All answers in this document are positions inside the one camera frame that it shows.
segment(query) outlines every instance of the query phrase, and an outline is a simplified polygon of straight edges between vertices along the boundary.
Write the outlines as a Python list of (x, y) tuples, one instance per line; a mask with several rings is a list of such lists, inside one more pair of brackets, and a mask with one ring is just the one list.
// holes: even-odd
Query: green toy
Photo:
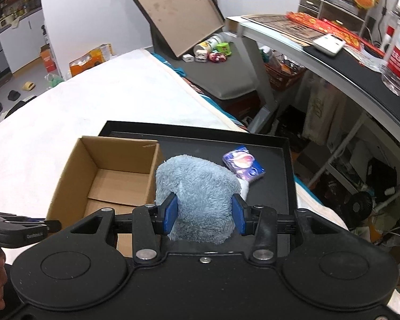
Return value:
[(216, 46), (216, 50), (218, 52), (220, 52), (221, 54), (224, 54), (226, 56), (230, 56), (231, 55), (231, 49), (229, 48), (229, 43), (227, 43), (227, 42), (218, 44)]

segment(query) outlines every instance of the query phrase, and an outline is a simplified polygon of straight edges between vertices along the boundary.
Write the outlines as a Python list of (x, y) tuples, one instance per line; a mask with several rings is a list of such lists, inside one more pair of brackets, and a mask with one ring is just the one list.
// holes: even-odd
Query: screw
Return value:
[(136, 256), (141, 260), (152, 260), (157, 256), (157, 252), (152, 249), (141, 249), (137, 251)]
[(212, 259), (210, 257), (200, 257), (199, 260), (201, 263), (211, 263)]
[(271, 260), (274, 257), (274, 253), (268, 249), (255, 250), (252, 255), (257, 260), (262, 261)]

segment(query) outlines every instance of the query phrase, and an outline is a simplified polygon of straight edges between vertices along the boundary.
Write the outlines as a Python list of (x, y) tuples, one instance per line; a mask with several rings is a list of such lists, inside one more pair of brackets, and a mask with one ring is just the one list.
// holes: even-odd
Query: light blue plush toy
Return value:
[(240, 193), (240, 183), (227, 168), (179, 155), (158, 167), (156, 185), (156, 204), (171, 192), (178, 196), (170, 239), (221, 244), (233, 232), (231, 196)]

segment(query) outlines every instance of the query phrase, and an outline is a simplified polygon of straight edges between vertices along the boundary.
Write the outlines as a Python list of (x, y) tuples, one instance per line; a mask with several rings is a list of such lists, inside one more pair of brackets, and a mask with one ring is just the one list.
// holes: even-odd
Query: bed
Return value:
[[(44, 218), (76, 139), (98, 135), (107, 120), (244, 131), (171, 68), (135, 50), (59, 84), (0, 123), (0, 211)], [(297, 199), (298, 207), (346, 228), (299, 181)], [(24, 249), (6, 250), (7, 262)]]

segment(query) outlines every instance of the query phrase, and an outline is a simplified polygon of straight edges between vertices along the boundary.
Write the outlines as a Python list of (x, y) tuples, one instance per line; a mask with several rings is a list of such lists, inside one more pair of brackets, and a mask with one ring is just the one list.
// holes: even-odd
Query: gray floor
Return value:
[[(40, 62), (20, 73), (17, 77), (12, 77), (9, 82), (5, 83), (2, 87), (0, 87), (0, 102), (3, 105), (3, 111), (7, 111), (11, 109), (18, 101), (31, 96), (44, 93), (48, 87), (47, 81), (44, 78), (47, 75), (46, 68), (43, 63)], [(26, 82), (33, 82), (36, 84), (35, 88), (31, 91), (22, 90), (23, 85)], [(7, 99), (7, 95), (11, 90), (18, 91), (21, 96), (16, 101), (10, 101)]]

